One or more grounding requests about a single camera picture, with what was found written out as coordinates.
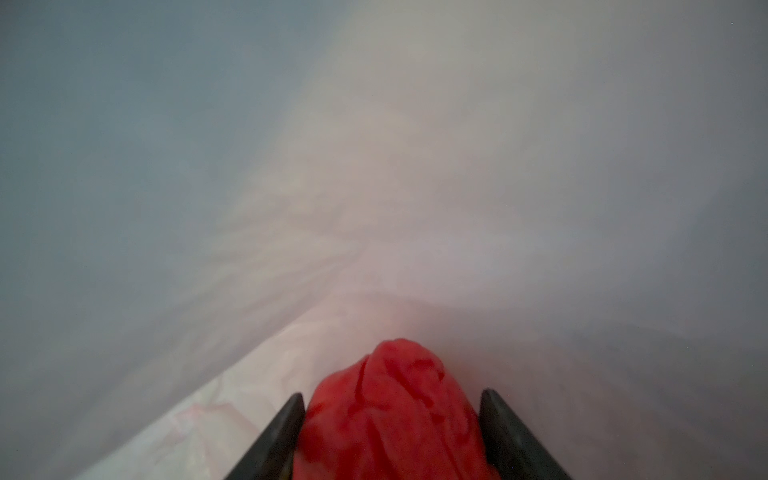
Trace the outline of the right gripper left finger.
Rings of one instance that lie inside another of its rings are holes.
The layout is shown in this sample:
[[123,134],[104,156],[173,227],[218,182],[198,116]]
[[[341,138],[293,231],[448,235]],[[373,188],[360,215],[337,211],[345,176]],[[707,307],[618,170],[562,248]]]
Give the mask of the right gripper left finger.
[[225,480],[290,480],[304,419],[304,398],[297,392],[275,414]]

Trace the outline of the pink plastic bag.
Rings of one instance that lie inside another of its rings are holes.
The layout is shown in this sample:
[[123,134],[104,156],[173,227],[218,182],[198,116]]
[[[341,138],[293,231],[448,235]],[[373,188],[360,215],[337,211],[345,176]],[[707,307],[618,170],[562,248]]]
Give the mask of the pink plastic bag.
[[393,337],[765,478],[766,3],[2,3],[3,478],[221,478]]

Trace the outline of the red fake apple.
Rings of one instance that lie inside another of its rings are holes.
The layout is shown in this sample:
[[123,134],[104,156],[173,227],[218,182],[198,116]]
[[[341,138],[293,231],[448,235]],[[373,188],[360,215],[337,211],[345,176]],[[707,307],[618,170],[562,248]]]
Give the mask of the red fake apple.
[[380,343],[315,389],[295,479],[496,479],[478,415],[430,350]]

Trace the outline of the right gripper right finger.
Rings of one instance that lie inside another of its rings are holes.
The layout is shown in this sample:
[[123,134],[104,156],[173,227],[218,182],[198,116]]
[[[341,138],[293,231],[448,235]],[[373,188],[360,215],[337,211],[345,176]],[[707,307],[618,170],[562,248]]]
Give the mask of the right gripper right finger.
[[486,458],[501,479],[572,479],[502,396],[491,388],[481,394],[479,424]]

